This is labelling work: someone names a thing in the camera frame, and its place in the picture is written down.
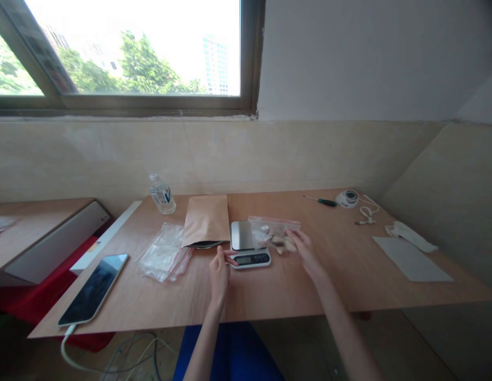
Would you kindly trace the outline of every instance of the sky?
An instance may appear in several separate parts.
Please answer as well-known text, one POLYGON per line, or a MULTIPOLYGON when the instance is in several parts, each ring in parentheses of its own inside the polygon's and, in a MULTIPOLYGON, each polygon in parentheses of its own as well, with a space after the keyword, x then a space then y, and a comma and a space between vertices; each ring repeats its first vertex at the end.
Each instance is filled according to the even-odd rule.
POLYGON ((205 80, 203 37, 229 47, 229 88, 239 94, 240 0, 26 0, 40 24, 63 34, 71 48, 98 43, 106 56, 118 56, 120 31, 145 33, 160 59, 183 81, 205 80))

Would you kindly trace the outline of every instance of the window frame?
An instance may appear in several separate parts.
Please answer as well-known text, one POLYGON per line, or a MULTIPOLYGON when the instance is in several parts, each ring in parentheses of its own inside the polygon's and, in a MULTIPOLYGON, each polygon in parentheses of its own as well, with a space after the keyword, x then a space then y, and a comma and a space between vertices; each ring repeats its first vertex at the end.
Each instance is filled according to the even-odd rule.
POLYGON ((265 0, 240 0, 240 96, 93 95, 78 94, 71 78, 55 67, 52 78, 40 63, 26 35, 43 36, 43 51, 59 57, 23 0, 0 0, 0 35, 44 96, 0 95, 0 116, 229 116, 257 114, 265 0), (59 88, 70 89, 63 93, 59 88))

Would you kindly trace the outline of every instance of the clear plastic bag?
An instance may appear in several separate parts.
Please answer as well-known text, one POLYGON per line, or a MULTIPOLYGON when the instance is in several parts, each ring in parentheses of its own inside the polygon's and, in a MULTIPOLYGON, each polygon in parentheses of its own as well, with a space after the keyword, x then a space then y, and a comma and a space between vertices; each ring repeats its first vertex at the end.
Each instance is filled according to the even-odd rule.
POLYGON ((297 251, 292 239, 286 235, 286 231, 299 230, 299 221, 279 220, 269 217, 248 217, 251 225, 251 235, 255 248, 275 247, 279 254, 285 251, 297 251))
POLYGON ((11 225, 13 225, 15 222, 16 222, 16 219, 11 218, 11 217, 0 217, 0 233, 4 232, 11 225))
POLYGON ((167 279, 177 279, 185 271, 193 251, 181 247, 183 232, 181 225, 163 224, 160 233, 140 259, 139 267, 144 275, 164 283, 167 279))

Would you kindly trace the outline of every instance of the window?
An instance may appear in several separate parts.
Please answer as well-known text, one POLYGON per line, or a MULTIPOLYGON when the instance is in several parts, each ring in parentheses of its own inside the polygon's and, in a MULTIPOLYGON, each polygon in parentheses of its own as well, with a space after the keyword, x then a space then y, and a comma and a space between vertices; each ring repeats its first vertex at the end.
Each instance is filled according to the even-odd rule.
POLYGON ((264 7, 0 0, 0 115, 254 114, 264 7))
POLYGON ((43 95, 1 36, 0 95, 43 95))

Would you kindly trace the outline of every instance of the bottle label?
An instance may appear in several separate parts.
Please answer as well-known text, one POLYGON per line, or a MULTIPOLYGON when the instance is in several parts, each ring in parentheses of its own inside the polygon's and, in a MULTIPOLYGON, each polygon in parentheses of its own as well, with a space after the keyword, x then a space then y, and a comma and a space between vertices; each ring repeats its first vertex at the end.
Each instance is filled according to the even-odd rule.
POLYGON ((172 198, 170 187, 166 187, 165 189, 151 189, 150 193, 156 205, 169 204, 172 198))

